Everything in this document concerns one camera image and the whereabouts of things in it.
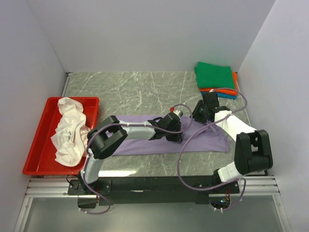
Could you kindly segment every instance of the marble table surface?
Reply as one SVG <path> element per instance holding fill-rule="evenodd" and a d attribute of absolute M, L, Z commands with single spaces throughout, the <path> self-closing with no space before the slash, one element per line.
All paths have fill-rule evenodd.
<path fill-rule="evenodd" d="M 98 123 L 110 115 L 165 115 L 177 103 L 185 103 L 193 110 L 202 99 L 194 72 L 74 72 L 69 78 L 65 96 L 99 97 Z M 243 106 L 241 96 L 236 100 L 219 98 L 219 101 L 231 110 Z M 245 111 L 236 116 L 249 123 Z M 228 138 L 230 151 L 227 153 L 184 153 L 181 174 L 211 175 L 232 162 L 235 143 Z M 109 157 L 99 176 L 176 175 L 177 158 L 178 153 Z"/>

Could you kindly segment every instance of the white wall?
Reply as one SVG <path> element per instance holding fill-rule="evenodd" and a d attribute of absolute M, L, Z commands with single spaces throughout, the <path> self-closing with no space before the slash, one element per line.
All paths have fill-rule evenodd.
<path fill-rule="evenodd" d="M 239 70 L 256 128 L 270 134 L 274 173 L 293 231 L 309 218 L 309 1 L 276 0 Z"/>
<path fill-rule="evenodd" d="M 238 71 L 275 0 L 27 0 L 67 72 Z"/>
<path fill-rule="evenodd" d="M 29 177 L 22 174 L 48 97 L 65 73 L 25 0 L 0 4 L 0 230 L 13 231 Z"/>

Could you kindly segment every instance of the red tray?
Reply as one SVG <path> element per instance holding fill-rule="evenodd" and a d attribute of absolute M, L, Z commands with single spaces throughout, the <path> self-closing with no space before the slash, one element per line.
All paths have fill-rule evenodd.
<path fill-rule="evenodd" d="M 83 168 L 85 157 L 75 167 L 66 167 L 55 161 L 56 148 L 50 138 L 55 134 L 55 129 L 62 117 L 57 106 L 60 98 L 47 99 L 23 169 L 26 175 L 77 175 Z M 97 124 L 99 99 L 96 97 L 72 99 L 83 104 L 86 126 L 93 129 Z"/>

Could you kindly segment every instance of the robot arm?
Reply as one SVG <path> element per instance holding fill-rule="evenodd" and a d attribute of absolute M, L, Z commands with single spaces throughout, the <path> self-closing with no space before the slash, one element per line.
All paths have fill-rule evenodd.
<path fill-rule="evenodd" d="M 145 122 L 124 122 L 118 120 L 116 116 L 109 116 L 94 129 L 92 129 L 87 135 L 90 140 L 98 130 L 112 123 L 125 124 L 127 126 L 111 126 L 106 130 L 102 131 L 96 136 L 90 146 L 91 157 L 87 165 L 83 167 L 78 175 L 79 182 L 84 190 L 86 186 L 84 182 L 88 184 L 94 183 L 98 180 L 98 174 L 101 166 L 106 158 L 111 156 L 115 150 L 120 146 L 124 140 L 129 139 L 146 139 L 156 140 L 166 137 L 166 140 L 171 142 L 181 142 L 183 140 L 182 134 L 172 134 L 157 130 L 155 128 L 146 127 L 145 125 L 155 126 L 168 131 L 180 131 L 181 122 L 180 118 L 183 115 L 182 111 L 175 110 L 168 113 L 164 118 L 159 117 L 151 119 Z"/>
<path fill-rule="evenodd" d="M 235 156 L 232 163 L 214 171 L 214 185 L 252 172 L 268 170 L 273 165 L 268 133 L 248 126 L 226 106 L 219 106 L 216 92 L 204 93 L 203 100 L 197 103 L 193 111 L 194 120 L 203 124 L 220 120 L 227 115 L 231 116 L 217 125 L 236 142 Z"/>

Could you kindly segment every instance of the orange folded towel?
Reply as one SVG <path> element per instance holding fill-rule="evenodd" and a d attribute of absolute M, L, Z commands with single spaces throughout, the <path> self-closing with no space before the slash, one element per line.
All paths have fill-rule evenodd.
<path fill-rule="evenodd" d="M 234 80 L 234 84 L 235 84 L 235 89 L 237 90 L 237 74 L 236 72 L 233 72 L 233 80 Z M 209 92 L 212 90 L 212 88 L 200 88 L 199 89 L 201 92 Z M 229 90 L 229 89 L 220 89 L 217 91 L 218 93 L 225 93 L 228 95 L 232 95 L 232 96 L 236 96 L 237 92 Z"/>

